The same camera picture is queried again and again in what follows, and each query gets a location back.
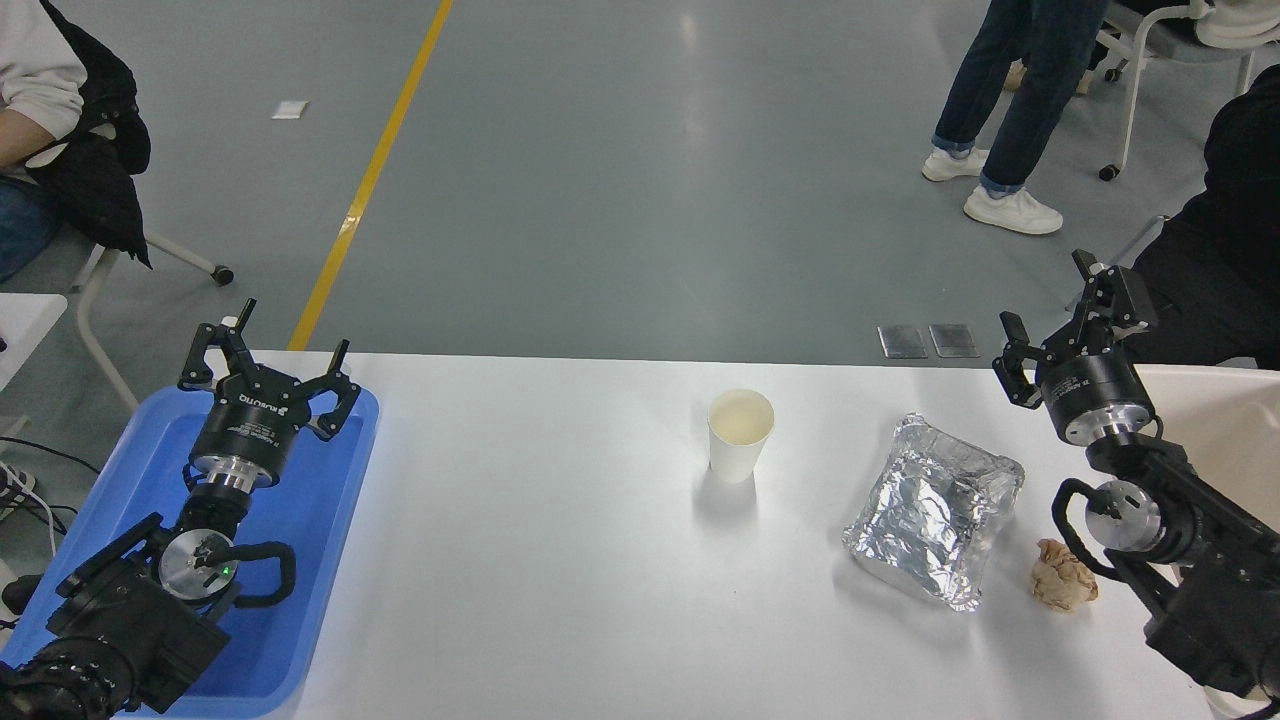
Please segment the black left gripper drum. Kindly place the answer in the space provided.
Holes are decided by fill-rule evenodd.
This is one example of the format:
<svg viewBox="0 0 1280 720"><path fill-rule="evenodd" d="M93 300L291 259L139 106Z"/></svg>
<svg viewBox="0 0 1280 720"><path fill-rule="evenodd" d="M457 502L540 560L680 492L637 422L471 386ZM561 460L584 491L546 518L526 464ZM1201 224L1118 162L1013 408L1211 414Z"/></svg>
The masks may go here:
<svg viewBox="0 0 1280 720"><path fill-rule="evenodd" d="M260 473L282 473L300 429L310 421L308 402L325 389L264 364L223 378L189 462L210 473L219 457L237 457Z"/></svg>

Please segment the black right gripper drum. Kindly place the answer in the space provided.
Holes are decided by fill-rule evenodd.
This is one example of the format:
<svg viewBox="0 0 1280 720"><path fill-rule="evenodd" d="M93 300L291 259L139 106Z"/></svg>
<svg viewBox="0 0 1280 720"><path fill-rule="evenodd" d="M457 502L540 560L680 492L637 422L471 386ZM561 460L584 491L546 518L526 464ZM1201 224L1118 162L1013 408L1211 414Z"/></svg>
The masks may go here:
<svg viewBox="0 0 1280 720"><path fill-rule="evenodd" d="M1142 429L1151 423L1149 396L1120 346L1042 363L1036 387L1056 429Z"/></svg>

